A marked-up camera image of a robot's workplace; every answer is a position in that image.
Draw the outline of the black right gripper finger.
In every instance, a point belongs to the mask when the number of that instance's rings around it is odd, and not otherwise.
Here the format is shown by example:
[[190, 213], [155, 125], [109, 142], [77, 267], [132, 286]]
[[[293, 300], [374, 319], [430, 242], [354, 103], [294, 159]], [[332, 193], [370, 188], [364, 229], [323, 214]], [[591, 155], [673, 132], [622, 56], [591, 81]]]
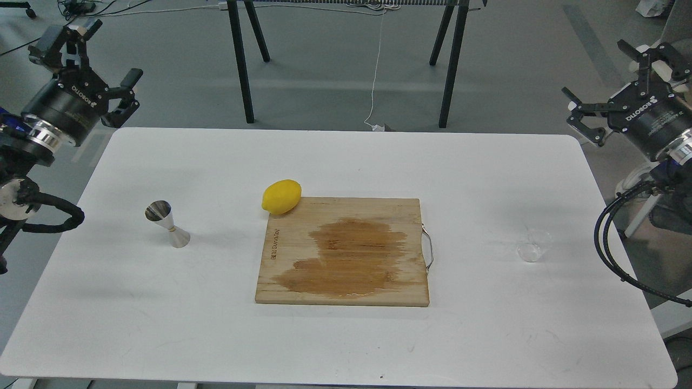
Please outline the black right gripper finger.
[[602, 147], [606, 142], [607, 131], [602, 126], [591, 128], [583, 122], [583, 119], [585, 117], [608, 118], [611, 113], [625, 112], [628, 107], [625, 104], [616, 104], [615, 101], [610, 100], [607, 103], [584, 103], [567, 87], [563, 87], [561, 92], [573, 104], [568, 104], [569, 116], [566, 123], [597, 147]]
[[664, 77], [662, 80], [669, 82], [671, 86], [677, 87], [687, 83], [690, 79], [690, 61], [686, 60], [677, 49], [667, 42], [639, 51], [625, 40], [620, 39], [617, 42], [617, 47], [637, 64], [635, 85], [638, 87], [649, 86], [651, 73], [655, 70], [654, 64], [656, 62], [663, 62], [670, 69], [669, 77], [667, 79]]

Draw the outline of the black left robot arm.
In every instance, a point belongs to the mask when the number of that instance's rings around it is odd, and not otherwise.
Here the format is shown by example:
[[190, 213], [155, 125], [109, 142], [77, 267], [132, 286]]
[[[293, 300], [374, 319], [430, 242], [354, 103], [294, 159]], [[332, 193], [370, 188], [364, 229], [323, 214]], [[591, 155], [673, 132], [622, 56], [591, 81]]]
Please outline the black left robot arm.
[[28, 48], [30, 61], [48, 69], [52, 79], [19, 115], [2, 111], [2, 253], [21, 231], [61, 233], [84, 222], [78, 206], [42, 192], [28, 172], [49, 167], [61, 145], [82, 145], [97, 122], [121, 128], [140, 106], [134, 86], [141, 69], [109, 86], [90, 65], [87, 42], [101, 25], [96, 18], [85, 25], [52, 25]]

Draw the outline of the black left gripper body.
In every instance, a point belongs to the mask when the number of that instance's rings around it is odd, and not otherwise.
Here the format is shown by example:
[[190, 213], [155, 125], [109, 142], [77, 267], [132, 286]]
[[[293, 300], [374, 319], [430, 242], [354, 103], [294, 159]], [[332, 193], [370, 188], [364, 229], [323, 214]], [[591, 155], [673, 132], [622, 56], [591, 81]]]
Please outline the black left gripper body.
[[22, 109], [25, 123], [43, 120], [82, 145], [97, 123], [105, 124], [102, 116], [108, 104], [97, 96], [109, 85], [94, 71], [61, 70]]

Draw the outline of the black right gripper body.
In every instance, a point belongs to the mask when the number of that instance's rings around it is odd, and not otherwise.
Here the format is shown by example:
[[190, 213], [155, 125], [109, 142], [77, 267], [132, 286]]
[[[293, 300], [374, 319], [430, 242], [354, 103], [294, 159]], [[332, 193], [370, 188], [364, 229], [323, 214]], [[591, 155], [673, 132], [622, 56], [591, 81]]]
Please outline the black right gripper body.
[[690, 161], [691, 110], [667, 82], [650, 82], [642, 95], [632, 82], [609, 99], [608, 126], [623, 133], [651, 162]]

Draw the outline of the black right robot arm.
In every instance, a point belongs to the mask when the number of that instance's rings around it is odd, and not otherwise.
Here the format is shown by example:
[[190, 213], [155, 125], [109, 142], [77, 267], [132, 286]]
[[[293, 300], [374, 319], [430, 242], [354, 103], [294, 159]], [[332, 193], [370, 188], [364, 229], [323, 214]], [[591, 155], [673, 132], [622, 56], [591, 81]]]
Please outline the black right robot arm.
[[637, 78], [605, 103], [584, 103], [563, 88], [566, 122], [598, 147], [608, 133], [624, 135], [660, 166], [638, 191], [670, 193], [678, 216], [690, 223], [690, 104], [675, 91], [690, 82], [690, 61], [667, 42], [643, 51], [624, 40], [617, 46], [637, 64]]

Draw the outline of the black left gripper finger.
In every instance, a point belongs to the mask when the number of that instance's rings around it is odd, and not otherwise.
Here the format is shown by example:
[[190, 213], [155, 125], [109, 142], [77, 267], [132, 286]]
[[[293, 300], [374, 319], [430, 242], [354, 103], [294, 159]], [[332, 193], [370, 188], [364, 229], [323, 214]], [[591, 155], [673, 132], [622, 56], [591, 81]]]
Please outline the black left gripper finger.
[[97, 113], [103, 125], [119, 129], [139, 108], [134, 86], [143, 76], [143, 70], [133, 68], [117, 87], [104, 87], [97, 92]]
[[100, 19], [87, 19], [84, 25], [52, 25], [35, 45], [28, 47], [28, 59], [51, 73], [89, 70], [87, 42], [101, 26]]

